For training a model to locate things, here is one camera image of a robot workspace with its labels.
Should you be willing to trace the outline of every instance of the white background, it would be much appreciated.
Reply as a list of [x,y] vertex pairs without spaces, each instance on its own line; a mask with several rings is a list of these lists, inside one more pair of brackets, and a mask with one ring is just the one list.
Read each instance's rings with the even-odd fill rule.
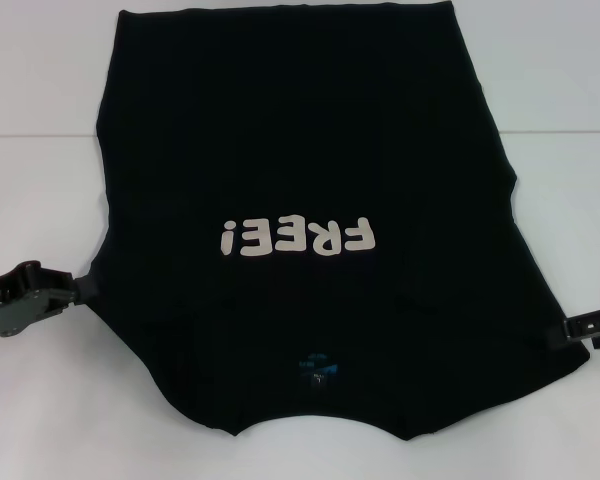
[[[119,10],[277,3],[0,0],[0,275],[28,259],[81,275],[102,241],[93,133]],[[516,221],[567,314],[598,309],[600,0],[455,7],[520,178]],[[600,351],[537,393],[404,442],[318,417],[237,438],[201,427],[86,307],[0,339],[0,480],[126,478],[600,479]]]

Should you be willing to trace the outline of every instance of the small printed graphic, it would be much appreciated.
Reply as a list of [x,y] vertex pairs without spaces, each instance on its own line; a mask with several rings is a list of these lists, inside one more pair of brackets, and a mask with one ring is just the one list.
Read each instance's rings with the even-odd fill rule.
[[307,360],[299,362],[299,366],[300,376],[309,377],[311,387],[315,389],[326,388],[327,380],[338,373],[338,364],[333,363],[324,353],[310,354]]

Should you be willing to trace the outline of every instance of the black clip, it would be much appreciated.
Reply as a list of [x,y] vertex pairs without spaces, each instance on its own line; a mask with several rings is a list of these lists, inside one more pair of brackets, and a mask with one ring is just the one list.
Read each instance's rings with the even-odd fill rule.
[[45,318],[58,315],[78,299],[73,276],[24,262],[0,277],[0,336],[11,337]]
[[590,338],[593,347],[600,349],[600,310],[565,318],[563,321],[564,333],[569,342],[579,342]]

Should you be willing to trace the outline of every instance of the black t-shirt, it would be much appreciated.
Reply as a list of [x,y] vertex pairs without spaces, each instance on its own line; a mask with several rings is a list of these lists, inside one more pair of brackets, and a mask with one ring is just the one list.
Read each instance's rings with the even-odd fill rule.
[[193,420],[401,438],[588,358],[514,224],[450,3],[121,12],[90,307]]

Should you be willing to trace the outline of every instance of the white table surface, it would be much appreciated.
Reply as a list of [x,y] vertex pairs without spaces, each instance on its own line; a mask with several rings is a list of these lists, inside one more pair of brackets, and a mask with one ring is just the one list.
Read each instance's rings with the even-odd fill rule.
[[[84,274],[102,241],[91,135],[117,11],[247,4],[0,1],[0,275],[27,259]],[[597,309],[600,133],[547,132],[600,131],[600,0],[455,4],[520,178],[516,221],[567,314]],[[404,442],[319,417],[235,438],[201,427],[86,307],[0,339],[0,480],[127,478],[598,480],[600,352],[539,392]]]

